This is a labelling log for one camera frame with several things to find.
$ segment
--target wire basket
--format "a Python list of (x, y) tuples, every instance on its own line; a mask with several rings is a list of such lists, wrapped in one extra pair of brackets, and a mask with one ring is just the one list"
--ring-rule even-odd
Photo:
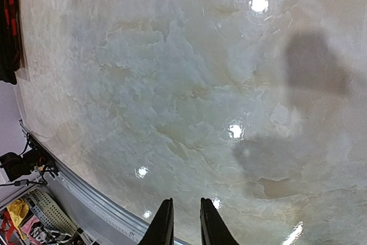
[(46, 192), (34, 189), (24, 195), (23, 199), (26, 201), (33, 214), (46, 228), (59, 230), (71, 236), (76, 233), (77, 226)]

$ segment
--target yellow cloth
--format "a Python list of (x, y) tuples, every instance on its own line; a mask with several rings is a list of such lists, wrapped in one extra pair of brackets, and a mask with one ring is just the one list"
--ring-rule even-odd
[(23, 199), (17, 199), (13, 203), (11, 203), (9, 206), (7, 206), (7, 211), (10, 214), (11, 220), (13, 221), (15, 228), (18, 230), (19, 234), (21, 235), (21, 238), (23, 240), (27, 239), (27, 237), (19, 229), (19, 225), (22, 223), (23, 219), (25, 218), (25, 216), (27, 215), (29, 211), (29, 207), (27, 203), (25, 203)]

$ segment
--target gray wall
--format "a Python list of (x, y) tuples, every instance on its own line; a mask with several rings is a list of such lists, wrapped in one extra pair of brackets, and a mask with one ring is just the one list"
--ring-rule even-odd
[[(15, 99), (14, 87), (0, 81), (0, 155), (9, 151), (23, 151), (26, 139), (19, 125), (21, 116)], [(0, 186), (0, 203), (19, 187)]]

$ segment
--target black cable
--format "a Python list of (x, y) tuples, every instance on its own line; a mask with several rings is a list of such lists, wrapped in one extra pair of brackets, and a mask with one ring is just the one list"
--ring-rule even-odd
[(29, 133), (27, 133), (26, 138), (27, 138), (27, 142), (25, 143), (25, 148), (24, 148), (23, 152), (19, 155), (24, 154), (25, 151), (27, 150), (28, 146), (29, 146), (29, 142), (30, 142), (30, 134)]
[(24, 180), (18, 180), (18, 181), (15, 181), (15, 182), (12, 182), (12, 183), (8, 183), (8, 184), (2, 184), (0, 186), (29, 186), (30, 184), (40, 185), (40, 186), (47, 186), (48, 185), (48, 182), (45, 179), (44, 174), (46, 172), (49, 172), (49, 173), (52, 172), (52, 170), (46, 169), (47, 167), (48, 166), (45, 165), (44, 166), (44, 169), (42, 171), (40, 171), (40, 176), (42, 178), (42, 181), (36, 182), (36, 181), (29, 181), (28, 179), (24, 179)]

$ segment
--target metal floor trim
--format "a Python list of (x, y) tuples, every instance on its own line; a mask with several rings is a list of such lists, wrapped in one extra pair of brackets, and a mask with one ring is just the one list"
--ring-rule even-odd
[[(25, 134), (32, 133), (24, 126), (22, 120), (19, 123)], [(90, 184), (86, 183), (55, 157), (36, 137), (33, 138), (55, 159), (57, 167), (60, 170), (60, 176), (56, 178), (71, 194), (110, 226), (134, 242), (140, 242), (149, 227), (147, 222), (133, 215), (120, 205), (117, 205), (111, 199), (90, 186)], [(174, 244), (188, 245), (188, 243), (179, 239), (175, 239)]]

